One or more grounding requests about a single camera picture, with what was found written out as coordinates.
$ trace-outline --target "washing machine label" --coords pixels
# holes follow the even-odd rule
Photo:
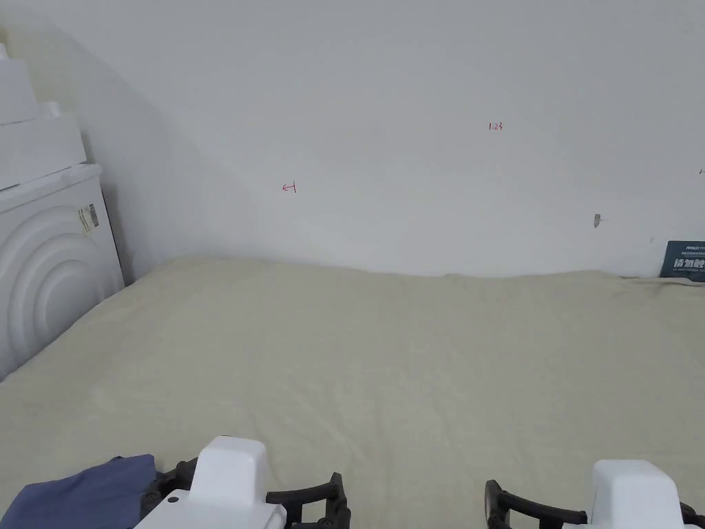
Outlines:
[[[83,225],[83,230],[89,233],[93,228],[97,228],[99,225],[98,215],[95,212],[95,206],[89,204],[78,210],[78,219]]]

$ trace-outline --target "bed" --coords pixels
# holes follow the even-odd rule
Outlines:
[[[600,458],[649,459],[705,511],[704,315],[686,281],[176,260],[0,384],[0,511],[218,434],[262,440],[272,488],[341,472],[358,528],[482,527],[491,478],[584,508]]]

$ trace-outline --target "black sign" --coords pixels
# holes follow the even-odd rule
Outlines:
[[[659,277],[685,277],[705,281],[705,242],[668,241]]]

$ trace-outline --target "white wall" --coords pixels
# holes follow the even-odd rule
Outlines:
[[[0,28],[105,166],[128,280],[186,253],[650,276],[705,238],[701,0],[0,0]]]

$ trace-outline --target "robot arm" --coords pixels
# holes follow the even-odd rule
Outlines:
[[[490,480],[485,484],[487,528],[511,529],[509,513],[516,511],[538,519],[540,529],[561,529],[563,524],[586,529],[683,529],[684,525],[705,529],[705,516],[680,502],[673,481],[647,461],[598,461],[593,493],[589,512],[569,511],[515,496]]]

